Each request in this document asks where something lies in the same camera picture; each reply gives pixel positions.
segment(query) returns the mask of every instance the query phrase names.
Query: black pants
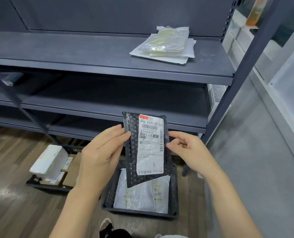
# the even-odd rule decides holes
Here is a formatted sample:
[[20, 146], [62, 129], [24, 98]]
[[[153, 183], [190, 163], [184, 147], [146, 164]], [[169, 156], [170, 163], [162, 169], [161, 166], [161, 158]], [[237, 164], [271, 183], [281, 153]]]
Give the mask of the black pants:
[[112, 226], [110, 224], [104, 230], [100, 231], [100, 238], [132, 238], [132, 236], [126, 230], [117, 229], [111, 231], [111, 227]]

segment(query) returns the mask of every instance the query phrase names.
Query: hand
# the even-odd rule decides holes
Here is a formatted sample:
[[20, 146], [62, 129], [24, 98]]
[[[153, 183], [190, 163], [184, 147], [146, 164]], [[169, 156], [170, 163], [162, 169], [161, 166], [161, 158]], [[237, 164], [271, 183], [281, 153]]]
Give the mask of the hand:
[[81, 165], [76, 187], [94, 193], [102, 192], [113, 176], [122, 148], [130, 132], [124, 133], [116, 125], [96, 136], [82, 150]]
[[198, 136], [177, 131], [169, 131], [169, 136], [176, 139], [168, 143], [167, 148], [179, 155], [191, 169], [203, 177], [208, 178], [220, 169]]

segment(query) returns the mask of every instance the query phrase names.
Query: horizontal barcode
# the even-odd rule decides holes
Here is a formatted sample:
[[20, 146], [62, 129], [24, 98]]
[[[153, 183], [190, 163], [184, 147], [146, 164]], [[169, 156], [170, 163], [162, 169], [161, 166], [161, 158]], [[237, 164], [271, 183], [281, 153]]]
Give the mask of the horizontal barcode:
[[160, 130], [160, 146], [159, 146], [159, 151], [163, 151], [164, 150], [164, 141], [163, 141], [163, 133], [164, 131], [161, 129]]
[[157, 126], [148, 125], [148, 124], [144, 124], [144, 123], [142, 123], [142, 128], [149, 128], [149, 129], [153, 129], [153, 130], [158, 130]]

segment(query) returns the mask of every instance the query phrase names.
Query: bottle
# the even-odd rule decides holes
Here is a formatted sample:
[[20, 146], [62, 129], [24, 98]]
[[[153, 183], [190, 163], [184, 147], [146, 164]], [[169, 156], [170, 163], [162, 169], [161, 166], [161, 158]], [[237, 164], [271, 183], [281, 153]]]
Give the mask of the bottle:
[[260, 16], [262, 15], [266, 2], [267, 0], [255, 1], [252, 11], [246, 20], [247, 26], [255, 26], [257, 24], [257, 21], [260, 19]]

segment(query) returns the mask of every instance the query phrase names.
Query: red logo on label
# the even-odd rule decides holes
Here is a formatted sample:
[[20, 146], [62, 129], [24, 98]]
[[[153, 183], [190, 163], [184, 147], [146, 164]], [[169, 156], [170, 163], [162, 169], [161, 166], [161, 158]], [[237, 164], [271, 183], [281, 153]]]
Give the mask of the red logo on label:
[[141, 119], [148, 119], [148, 116], [140, 115], [139, 116]]

